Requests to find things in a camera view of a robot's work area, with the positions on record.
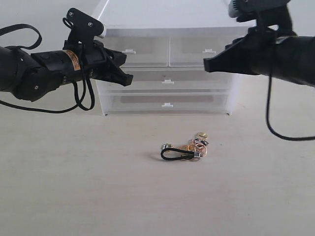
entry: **clear plastic drawers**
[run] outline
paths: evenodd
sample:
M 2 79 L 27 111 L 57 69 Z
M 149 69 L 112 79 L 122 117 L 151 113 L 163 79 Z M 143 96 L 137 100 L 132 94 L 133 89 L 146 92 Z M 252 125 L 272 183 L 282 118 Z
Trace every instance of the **clear plastic drawers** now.
M 105 38 L 105 47 L 127 54 L 122 69 L 134 79 L 125 88 L 97 81 L 103 114 L 232 113 L 237 78 L 205 72 L 203 59 L 222 52 L 234 38 Z

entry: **drawer handle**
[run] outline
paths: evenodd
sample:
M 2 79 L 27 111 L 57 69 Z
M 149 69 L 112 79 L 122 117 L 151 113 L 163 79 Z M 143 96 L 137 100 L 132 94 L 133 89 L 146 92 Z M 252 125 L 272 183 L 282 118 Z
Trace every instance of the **drawer handle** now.
M 206 50 L 203 51 L 202 53 L 204 53 L 204 54 L 207 54 L 207 53 L 209 53 L 209 54 L 217 54 L 217 52 L 216 52 L 216 51 L 213 51 L 212 49 L 206 49 Z
M 126 49 L 123 51 L 124 54 L 136 54 L 136 51 L 134 51 L 133 49 Z
M 172 80 L 164 80 L 164 81 L 162 82 L 162 84 L 164 84 L 164 85 L 173 85 L 173 84 L 175 84 L 175 82 L 172 81 Z
M 162 107 L 163 107 L 163 108 L 174 107 L 174 105 L 171 104 L 171 103 L 164 103 L 164 104 L 162 105 Z

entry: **drawer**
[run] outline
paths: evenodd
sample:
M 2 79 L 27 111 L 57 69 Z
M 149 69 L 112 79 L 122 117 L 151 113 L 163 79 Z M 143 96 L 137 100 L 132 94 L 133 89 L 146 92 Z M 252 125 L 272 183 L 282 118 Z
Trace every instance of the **drawer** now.
M 168 66 L 169 39 L 150 37 L 106 37 L 108 49 L 127 54 L 122 67 L 165 67 Z
M 113 83 L 98 83 L 98 91 L 136 89 L 229 89 L 232 76 L 228 73 L 205 71 L 131 71 L 132 84 L 122 87 Z
M 104 114 L 114 112 L 224 112 L 227 95 L 100 96 Z
M 225 50 L 236 36 L 177 37 L 170 41 L 169 66 L 201 67 L 204 58 L 212 58 Z

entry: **keychain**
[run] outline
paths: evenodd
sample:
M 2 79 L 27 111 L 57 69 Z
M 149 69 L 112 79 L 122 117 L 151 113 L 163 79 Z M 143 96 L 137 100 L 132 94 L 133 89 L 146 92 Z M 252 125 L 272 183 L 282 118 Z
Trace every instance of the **keychain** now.
M 196 134 L 188 145 L 174 147 L 172 144 L 164 144 L 162 146 L 161 157 L 167 161 L 199 161 L 207 155 L 208 135 L 204 132 Z M 166 157 L 164 153 L 178 152 L 182 155 L 179 157 Z

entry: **warning sticker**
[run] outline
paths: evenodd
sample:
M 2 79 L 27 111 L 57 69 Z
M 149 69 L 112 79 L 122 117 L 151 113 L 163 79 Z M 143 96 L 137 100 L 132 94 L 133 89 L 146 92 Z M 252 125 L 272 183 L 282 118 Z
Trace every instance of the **warning sticker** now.
M 70 57 L 73 64 L 73 69 L 75 71 L 81 70 L 78 56 L 71 50 L 63 50 L 63 51 Z

